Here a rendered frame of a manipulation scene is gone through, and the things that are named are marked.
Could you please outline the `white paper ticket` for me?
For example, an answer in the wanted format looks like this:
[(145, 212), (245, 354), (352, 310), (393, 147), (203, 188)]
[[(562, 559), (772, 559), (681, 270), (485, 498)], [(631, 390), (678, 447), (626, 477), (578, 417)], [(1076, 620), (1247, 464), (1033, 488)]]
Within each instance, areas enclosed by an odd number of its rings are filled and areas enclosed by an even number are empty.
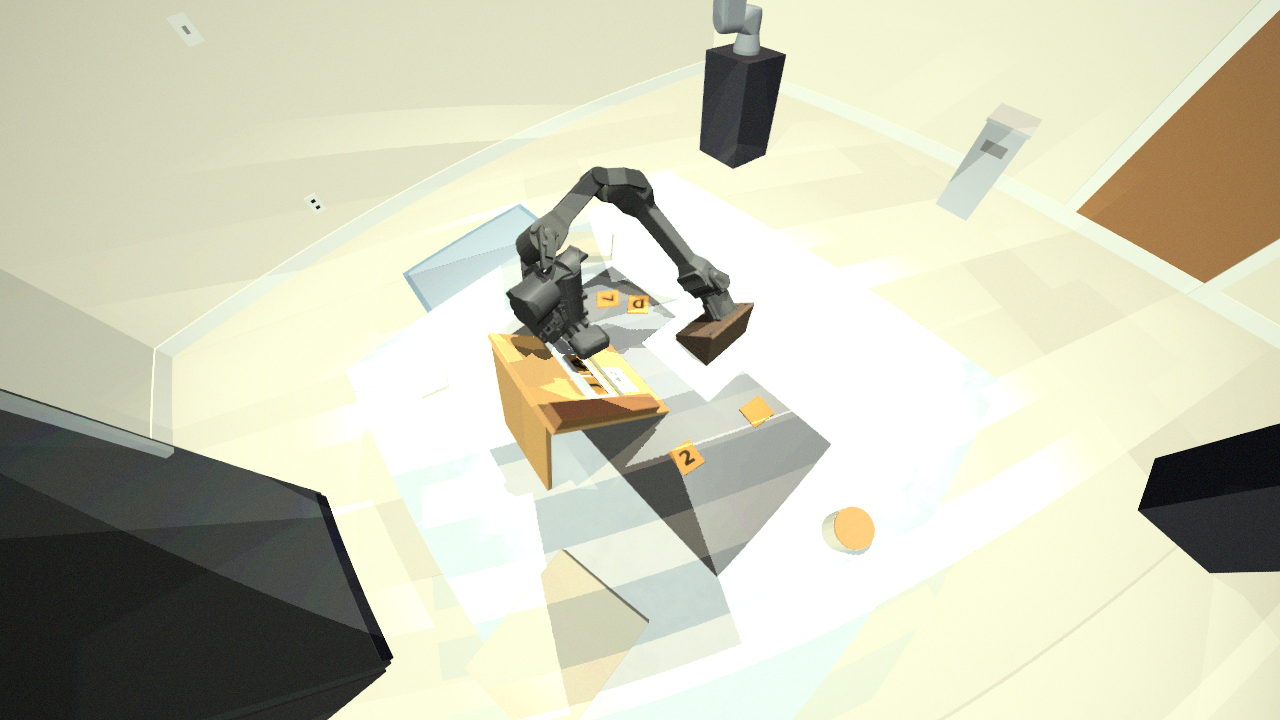
[(609, 375), (611, 380), (614, 382), (614, 386), (617, 386), (622, 393), (639, 392), (636, 386), (628, 380), (628, 377), (621, 372), (620, 366), (602, 366), (602, 369), (607, 375)]

